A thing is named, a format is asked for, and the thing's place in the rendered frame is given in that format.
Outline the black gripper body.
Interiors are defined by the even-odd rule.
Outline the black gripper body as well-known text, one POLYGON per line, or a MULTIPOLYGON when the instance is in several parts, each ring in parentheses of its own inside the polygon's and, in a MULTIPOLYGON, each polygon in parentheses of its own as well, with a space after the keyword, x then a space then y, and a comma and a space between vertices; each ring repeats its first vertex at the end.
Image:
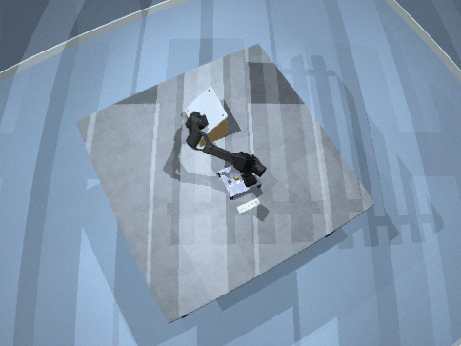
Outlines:
POLYGON ((250 186, 255 185, 257 183, 257 179, 256 179, 255 175, 252 175, 251 172, 249 172, 249 173, 241 172, 241 173, 245 176, 244 183, 245 183, 246 187, 250 187, 250 186))

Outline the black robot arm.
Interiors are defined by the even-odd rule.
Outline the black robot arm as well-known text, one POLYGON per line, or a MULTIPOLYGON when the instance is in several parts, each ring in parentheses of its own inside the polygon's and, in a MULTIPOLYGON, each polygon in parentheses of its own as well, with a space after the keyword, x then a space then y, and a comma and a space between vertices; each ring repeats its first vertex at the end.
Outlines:
POLYGON ((189 129, 189 135, 186 139, 187 145, 196 151, 202 151, 205 154, 211 154, 230 162, 232 166, 240 172, 249 173, 249 171, 251 171, 251 173, 255 173, 259 177, 263 175, 266 167, 261 164, 256 156, 243 152, 231 153, 212 144, 208 136, 201 131, 201 129, 205 128, 207 125, 209 125, 209 122, 206 115, 201 115, 200 112, 192 112, 185 122, 185 126, 189 129), (203 149, 198 149, 196 146, 202 136, 206 141, 206 145, 203 149))

